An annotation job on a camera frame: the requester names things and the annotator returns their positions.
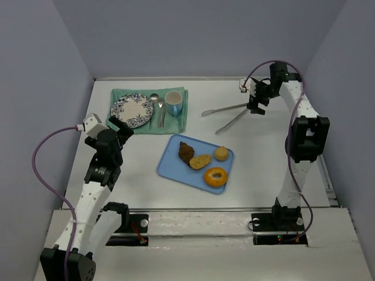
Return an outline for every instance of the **blue mug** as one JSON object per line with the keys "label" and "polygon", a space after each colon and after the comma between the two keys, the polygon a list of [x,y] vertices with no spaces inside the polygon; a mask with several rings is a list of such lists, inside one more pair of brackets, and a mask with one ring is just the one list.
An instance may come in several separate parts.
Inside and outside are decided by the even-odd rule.
{"label": "blue mug", "polygon": [[183,96],[180,92],[171,91],[165,95],[166,110],[169,114],[177,116],[182,110]]}

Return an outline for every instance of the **green napkin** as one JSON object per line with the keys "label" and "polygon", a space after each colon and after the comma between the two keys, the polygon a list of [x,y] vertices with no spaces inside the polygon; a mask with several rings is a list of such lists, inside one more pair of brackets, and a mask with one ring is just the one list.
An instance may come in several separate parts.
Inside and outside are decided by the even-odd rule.
{"label": "green napkin", "polygon": [[[185,90],[183,87],[179,88],[169,88],[169,89],[159,89],[159,90],[128,90],[128,89],[113,89],[112,90],[112,105],[121,97],[133,93],[138,93],[150,97],[152,93],[157,93],[159,98],[165,98],[167,92],[170,91],[179,91],[183,97],[183,106],[182,110],[179,115],[172,116],[168,112],[165,113],[164,118],[164,129],[158,128],[158,119],[159,114],[161,113],[161,108],[159,108],[158,104],[154,104],[154,114],[152,115],[152,123],[151,128],[149,127],[149,122],[145,125],[135,128],[134,133],[137,135],[140,134],[150,134],[150,135],[168,135],[168,134],[175,134],[175,133],[182,133],[186,128],[186,118],[188,116],[188,91]],[[108,113],[107,118],[107,126],[110,128],[117,130],[117,127],[114,126],[111,122],[108,121],[109,117],[111,116],[111,107],[110,112]]]}

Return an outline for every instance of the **white table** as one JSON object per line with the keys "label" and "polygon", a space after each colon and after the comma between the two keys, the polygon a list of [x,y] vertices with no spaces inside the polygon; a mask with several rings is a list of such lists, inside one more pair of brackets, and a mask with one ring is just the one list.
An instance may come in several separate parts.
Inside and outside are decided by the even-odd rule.
{"label": "white table", "polygon": [[[105,247],[94,281],[371,281],[346,209],[314,209],[309,246],[254,246],[249,212],[149,213],[149,247]],[[302,215],[309,219],[308,210]],[[55,211],[45,246],[70,218]],[[39,265],[35,281],[45,281]]]}
{"label": "white table", "polygon": [[[105,121],[113,88],[159,89],[184,86],[189,90],[189,108],[185,135],[224,145],[234,152],[234,163],[226,190],[214,195],[164,179],[156,167],[170,135],[134,135],[122,152],[124,164],[109,201],[123,202],[131,209],[182,208],[261,208],[274,204],[287,169],[284,142],[289,112],[281,98],[275,98],[266,115],[245,115],[228,131],[214,132],[232,120],[243,108],[202,118],[207,109],[228,107],[248,101],[238,89],[238,80],[210,81],[96,81],[87,113],[95,112]],[[94,150],[84,144],[81,134],[66,197],[76,205],[83,179]],[[313,207],[329,207],[326,172],[320,160],[308,175],[304,194]]]}

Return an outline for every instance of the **silverware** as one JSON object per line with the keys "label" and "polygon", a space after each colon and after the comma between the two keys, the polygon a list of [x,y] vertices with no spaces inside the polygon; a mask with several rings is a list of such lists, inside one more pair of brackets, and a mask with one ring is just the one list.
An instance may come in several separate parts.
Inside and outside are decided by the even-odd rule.
{"label": "silverware", "polygon": [[165,102],[164,102],[164,104],[163,104],[163,106],[162,106],[162,113],[161,113],[161,115],[162,115],[162,119],[161,119],[161,121],[160,121],[160,128],[161,128],[161,129],[164,129],[164,117],[165,117],[165,112],[166,112],[166,104],[165,104]]}
{"label": "silverware", "polygon": [[156,94],[156,93],[151,94],[150,100],[152,101],[152,106],[154,107],[154,113],[152,114],[152,116],[150,118],[150,124],[149,124],[149,127],[148,127],[148,128],[151,129],[152,117],[154,117],[154,114],[155,114],[155,104],[159,101],[159,95]]}
{"label": "silverware", "polygon": [[234,109],[234,108],[239,108],[239,107],[245,107],[247,104],[238,104],[238,105],[233,105],[231,107],[224,107],[224,108],[219,108],[219,109],[210,109],[202,112],[202,117],[205,117],[207,115],[210,115],[215,112],[220,112],[224,110],[229,110],[229,109]]}
{"label": "silverware", "polygon": [[236,117],[234,117],[234,119],[232,121],[230,121],[227,125],[225,125],[224,127],[221,127],[219,130],[217,130],[215,132],[215,135],[218,135],[220,134],[221,132],[223,132],[225,129],[227,129],[228,127],[232,126],[234,123],[237,122],[237,120],[239,120],[243,115],[245,115],[245,113],[248,111],[249,109],[245,109],[243,112],[241,112],[240,114],[238,114]]}
{"label": "silverware", "polygon": [[159,108],[161,109],[160,113],[159,113],[159,118],[158,118],[158,128],[160,129],[160,123],[161,123],[162,115],[163,115],[162,107],[163,107],[163,104],[164,104],[164,99],[159,98],[158,104],[159,104]]}

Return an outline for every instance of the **pastry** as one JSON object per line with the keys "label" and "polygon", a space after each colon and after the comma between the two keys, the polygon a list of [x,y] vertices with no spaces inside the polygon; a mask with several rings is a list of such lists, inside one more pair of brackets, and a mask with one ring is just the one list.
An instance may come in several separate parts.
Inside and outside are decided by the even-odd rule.
{"label": "pastry", "polygon": [[191,158],[190,166],[195,170],[199,170],[205,166],[207,166],[211,162],[211,155],[209,154],[202,154],[196,157]]}
{"label": "pastry", "polygon": [[190,160],[194,157],[194,149],[187,145],[184,142],[180,142],[180,149],[178,151],[178,157],[181,158],[189,167],[190,167]]}
{"label": "pastry", "polygon": [[210,187],[220,187],[228,180],[228,173],[220,167],[208,169],[204,174],[204,181]]}
{"label": "pastry", "polygon": [[221,146],[217,149],[215,149],[214,157],[218,161],[225,161],[229,157],[229,150],[226,149],[224,146]]}

